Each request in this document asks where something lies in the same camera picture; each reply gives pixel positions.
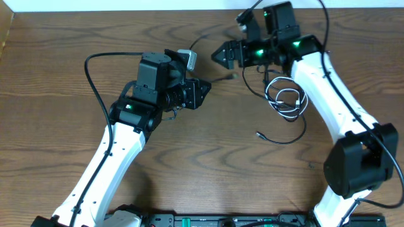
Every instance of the wooden table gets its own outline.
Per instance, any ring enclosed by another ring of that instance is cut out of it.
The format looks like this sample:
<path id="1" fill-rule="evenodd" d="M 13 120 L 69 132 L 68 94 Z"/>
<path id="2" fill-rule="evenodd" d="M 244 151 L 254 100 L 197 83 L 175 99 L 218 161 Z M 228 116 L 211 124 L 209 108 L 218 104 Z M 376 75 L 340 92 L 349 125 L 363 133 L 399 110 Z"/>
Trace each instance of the wooden table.
<path id="1" fill-rule="evenodd" d="M 225 34 L 239 34 L 240 11 L 18 13 L 0 62 L 0 225 L 27 226 L 50 217 L 76 185 L 104 133 L 105 119 L 88 85 L 83 62 L 98 52 L 186 49 L 195 46 L 196 72 L 219 78 L 230 71 L 210 54 Z M 320 9 L 297 9 L 303 33 L 323 39 Z M 262 16 L 257 16 L 264 27 Z M 331 9 L 332 62 L 362 106 L 404 135 L 404 9 Z M 109 106 L 136 79 L 139 57 L 103 57 L 90 73 Z M 262 90 L 262 75 L 247 80 Z M 287 141 L 302 122 L 289 124 L 252 95 L 241 78 L 213 84 L 201 108 L 162 122 L 129 167 L 110 205 L 133 203 L 178 213 L 307 211 L 326 188 L 323 162 L 332 142 L 315 108 L 306 110 L 306 135 L 278 146 L 255 135 Z M 398 161 L 404 166 L 404 143 Z M 370 199 L 395 203 L 393 179 Z M 383 213 L 402 226 L 404 209 L 367 204 L 357 212 Z"/>

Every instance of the white wall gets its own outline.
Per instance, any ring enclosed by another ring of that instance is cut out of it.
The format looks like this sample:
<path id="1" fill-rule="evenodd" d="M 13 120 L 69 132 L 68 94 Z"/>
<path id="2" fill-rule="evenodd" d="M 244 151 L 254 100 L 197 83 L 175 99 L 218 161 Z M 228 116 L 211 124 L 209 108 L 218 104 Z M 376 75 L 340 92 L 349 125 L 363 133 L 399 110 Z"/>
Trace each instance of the white wall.
<path id="1" fill-rule="evenodd" d="M 285 0 L 264 0 L 262 8 Z M 323 0 L 328 8 L 404 7 L 404 0 Z M 4 0 L 14 12 L 246 9 L 256 0 Z M 294 8 L 319 8 L 318 0 L 291 0 Z"/>

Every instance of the white cable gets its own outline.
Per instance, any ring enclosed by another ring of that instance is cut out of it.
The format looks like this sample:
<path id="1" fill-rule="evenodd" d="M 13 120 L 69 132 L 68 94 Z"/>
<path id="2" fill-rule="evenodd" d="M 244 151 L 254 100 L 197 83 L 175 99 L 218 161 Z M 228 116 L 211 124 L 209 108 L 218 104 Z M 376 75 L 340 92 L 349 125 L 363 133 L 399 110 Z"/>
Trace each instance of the white cable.
<path id="1" fill-rule="evenodd" d="M 274 79 L 272 79 L 270 81 L 270 83 L 265 88 L 265 97 L 267 99 L 268 99 L 267 93 L 268 93 L 269 88 L 271 88 L 272 84 L 276 83 L 279 80 L 287 80 L 287 81 L 291 81 L 291 82 L 294 82 L 295 84 L 297 84 L 292 78 L 288 78 L 288 77 L 284 77 L 284 76 L 279 76 L 277 78 L 274 78 Z M 281 115 L 282 117 L 286 117 L 286 118 L 290 118 L 290 119 L 296 118 L 298 115 L 303 114 L 303 112 L 306 110 L 306 108 L 307 108 L 307 106 L 309 104 L 309 97 L 307 97 L 306 92 L 302 90 L 304 95 L 303 95 L 303 99 L 302 99 L 301 103 L 304 103 L 306 101 L 306 104 L 305 104 L 303 109 L 301 109 L 301 107 L 299 106 L 299 107 L 295 107 L 293 110 L 280 110 L 280 108 L 277 107 L 276 105 L 279 104 L 279 103 L 283 103 L 282 101 L 278 101 L 278 97 L 279 97 L 280 93 L 282 93 L 284 91 L 294 91 L 294 92 L 296 92 L 297 95 L 298 95 L 297 102 L 300 103 L 300 92 L 298 90 L 293 89 L 293 88 L 284 88 L 284 89 L 278 91 L 278 93 L 276 94 L 276 98 L 275 98 L 274 102 L 273 101 L 268 101 L 270 106 L 274 110 L 276 110 L 278 112 L 278 114 Z M 282 114 L 282 113 L 291 113 L 291 112 L 294 112 L 296 110 L 301 110 L 301 111 L 299 112 L 298 115 L 295 115 L 295 116 L 288 116 L 288 115 Z"/>

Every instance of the green terminal block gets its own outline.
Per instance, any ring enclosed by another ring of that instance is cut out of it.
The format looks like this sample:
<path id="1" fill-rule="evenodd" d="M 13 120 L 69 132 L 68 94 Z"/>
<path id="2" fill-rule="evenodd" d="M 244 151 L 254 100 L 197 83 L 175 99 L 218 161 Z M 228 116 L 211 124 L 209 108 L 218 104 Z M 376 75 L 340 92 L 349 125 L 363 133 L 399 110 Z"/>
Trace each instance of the green terminal block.
<path id="1" fill-rule="evenodd" d="M 191 227 L 191 218 L 183 218 L 182 227 Z"/>
<path id="2" fill-rule="evenodd" d="M 272 219 L 270 218 L 264 218 L 263 221 L 272 221 Z M 274 224 L 264 224 L 264 227 L 275 227 L 276 225 Z"/>

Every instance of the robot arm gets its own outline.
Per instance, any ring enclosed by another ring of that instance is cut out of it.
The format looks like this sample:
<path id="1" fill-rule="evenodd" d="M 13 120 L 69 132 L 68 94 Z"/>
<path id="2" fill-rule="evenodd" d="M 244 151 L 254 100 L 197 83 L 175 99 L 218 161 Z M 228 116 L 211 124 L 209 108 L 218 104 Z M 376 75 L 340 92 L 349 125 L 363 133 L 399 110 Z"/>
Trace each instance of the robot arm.
<path id="1" fill-rule="evenodd" d="M 136 132 L 134 127 L 122 123 L 115 123 L 112 129 L 114 144 L 111 149 L 110 157 L 106 159 L 88 189 L 74 226 L 102 226 L 109 204 L 118 185 L 121 183 L 122 177 L 134 158 L 145 146 L 145 135 L 143 132 Z M 68 198 L 52 215 L 52 217 L 58 217 L 57 222 L 59 224 L 69 226 L 73 215 L 73 208 L 77 204 L 79 196 L 90 177 L 104 157 L 108 143 L 109 132 L 108 128 L 105 128 L 100 146 L 90 164 L 88 164 L 84 174 Z"/>
<path id="2" fill-rule="evenodd" d="M 142 55 L 138 80 L 125 86 L 109 111 L 113 133 L 110 155 L 94 175 L 110 143 L 106 127 L 97 152 L 68 198 L 50 220 L 37 217 L 32 226 L 138 226 L 140 220 L 135 215 L 124 219 L 119 215 L 129 214 L 117 212 L 106 221 L 104 217 L 129 165 L 161 123 L 162 112 L 178 107 L 195 110 L 202 105 L 211 84 L 185 78 L 186 71 L 194 69 L 195 61 L 196 54 L 190 50 L 165 50 L 165 54 L 147 52 Z M 133 88 L 133 93 L 127 96 L 130 88 Z M 76 207 L 80 195 L 94 176 L 80 207 Z M 74 210 L 77 215 L 71 224 Z"/>
<path id="3" fill-rule="evenodd" d="M 335 144 L 340 138 L 344 138 L 347 132 L 359 134 L 366 130 L 361 126 L 349 112 L 347 107 L 342 103 L 341 99 L 330 86 L 328 80 L 323 76 L 323 68 L 320 62 L 321 54 L 315 52 L 305 55 L 300 61 L 295 61 L 292 66 L 291 77 L 299 86 L 307 93 L 317 111 L 325 121 L 330 131 L 333 143 Z M 326 54 L 326 67 L 331 72 L 331 78 L 347 99 L 349 104 L 357 110 L 363 121 L 373 128 L 373 124 L 377 123 L 374 117 L 370 116 L 355 100 L 342 80 L 331 65 L 330 58 Z M 314 208 L 314 215 L 320 226 L 338 226 L 342 218 L 346 215 L 352 204 L 358 198 L 364 198 L 371 193 L 370 190 L 354 193 L 351 197 L 344 199 L 337 195 L 330 186 L 321 199 L 321 202 Z"/>
<path id="4" fill-rule="evenodd" d="M 259 30 L 251 26 L 255 25 L 254 16 L 247 10 L 236 19 L 247 33 L 247 39 L 225 42 L 211 58 L 228 69 L 233 68 L 235 60 L 243 68 L 282 66 L 283 72 L 305 91 L 326 122 L 334 144 L 324 163 L 328 188 L 314 208 L 315 220 L 318 226 L 338 226 L 341 221 L 348 221 L 347 214 L 354 210 L 356 199 L 364 198 L 391 178 L 393 162 L 331 87 L 321 63 L 322 45 L 314 35 L 300 35 L 291 3 L 275 4 L 263 11 L 270 38 L 259 37 Z M 398 144 L 396 129 L 391 124 L 379 125 L 360 106 L 333 69 L 328 54 L 325 54 L 325 66 L 349 105 L 394 157 Z"/>

